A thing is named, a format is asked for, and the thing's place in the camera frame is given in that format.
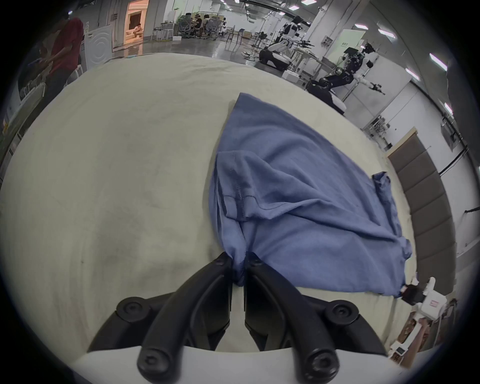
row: person sitting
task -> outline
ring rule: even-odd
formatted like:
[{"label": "person sitting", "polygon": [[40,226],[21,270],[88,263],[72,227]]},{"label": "person sitting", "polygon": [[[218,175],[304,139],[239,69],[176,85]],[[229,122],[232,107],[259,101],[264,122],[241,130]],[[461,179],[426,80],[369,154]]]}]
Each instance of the person sitting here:
[{"label": "person sitting", "polygon": [[195,33],[200,31],[200,28],[202,28],[202,17],[197,14],[195,16],[195,21],[192,23],[193,29],[190,32],[191,36],[195,36]]},{"label": "person sitting", "polygon": [[138,25],[134,28],[133,34],[135,35],[135,37],[143,37],[144,30],[142,29],[142,25],[140,23],[138,23]]},{"label": "person sitting", "polygon": [[204,20],[202,21],[202,27],[200,28],[200,37],[202,37],[202,33],[203,33],[204,30],[205,30],[205,25],[208,23],[209,20],[210,20],[210,16],[209,16],[209,15],[205,15],[205,16],[204,16]]}]

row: ceiling light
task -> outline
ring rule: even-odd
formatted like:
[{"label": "ceiling light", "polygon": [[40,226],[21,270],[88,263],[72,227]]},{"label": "ceiling light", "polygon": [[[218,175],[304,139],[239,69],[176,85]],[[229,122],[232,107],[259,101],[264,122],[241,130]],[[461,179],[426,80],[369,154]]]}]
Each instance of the ceiling light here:
[{"label": "ceiling light", "polygon": [[411,70],[408,69],[408,68],[405,68],[405,70],[406,70],[408,73],[410,73],[415,80],[417,80],[417,81],[420,80],[420,77],[419,77],[415,72],[411,71]]},{"label": "ceiling light", "polygon": [[450,113],[450,115],[453,116],[453,111],[447,103],[444,103],[444,107],[447,110],[447,112]]},{"label": "ceiling light", "polygon": [[442,68],[444,71],[447,70],[448,68],[447,65],[443,61],[441,61],[438,57],[430,54],[430,59],[432,59],[436,64],[438,64],[438,66]]},{"label": "ceiling light", "polygon": [[396,36],[392,32],[387,32],[387,31],[384,31],[383,29],[380,29],[380,28],[378,28],[378,32],[380,32],[382,35],[385,35],[385,36],[391,37],[393,39],[396,39]]}]

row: red shirt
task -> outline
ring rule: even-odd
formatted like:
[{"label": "red shirt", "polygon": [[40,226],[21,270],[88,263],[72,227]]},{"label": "red shirt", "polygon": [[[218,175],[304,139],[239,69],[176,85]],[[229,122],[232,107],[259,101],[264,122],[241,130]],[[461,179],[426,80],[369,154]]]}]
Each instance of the red shirt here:
[{"label": "red shirt", "polygon": [[72,45],[72,49],[65,56],[53,62],[50,73],[55,72],[58,68],[73,71],[78,66],[78,55],[80,55],[80,45],[84,35],[84,24],[82,21],[74,17],[69,20],[57,35],[53,43],[52,56],[59,53],[63,48]]}]

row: shiny floor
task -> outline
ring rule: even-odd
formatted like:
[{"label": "shiny floor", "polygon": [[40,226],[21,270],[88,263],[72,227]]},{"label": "shiny floor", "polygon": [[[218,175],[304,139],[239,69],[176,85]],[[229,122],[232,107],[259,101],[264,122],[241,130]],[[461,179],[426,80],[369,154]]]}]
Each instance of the shiny floor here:
[{"label": "shiny floor", "polygon": [[188,55],[207,56],[221,60],[232,61],[239,64],[250,65],[262,71],[281,76],[282,72],[258,61],[248,60],[242,56],[243,51],[250,51],[252,46],[248,40],[242,44],[233,41],[208,40],[199,38],[182,39],[181,41],[144,41],[139,44],[128,45],[113,53],[114,57],[127,57],[130,55],[145,55],[155,52],[184,53]]}]

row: window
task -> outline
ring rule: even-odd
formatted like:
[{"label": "window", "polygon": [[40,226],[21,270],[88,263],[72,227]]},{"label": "window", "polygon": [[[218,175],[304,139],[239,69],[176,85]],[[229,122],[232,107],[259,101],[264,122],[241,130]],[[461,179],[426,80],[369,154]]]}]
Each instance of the window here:
[{"label": "window", "polygon": [[140,17],[142,16],[142,12],[131,13],[130,14],[130,24],[128,29],[134,29],[138,24],[140,24]]}]

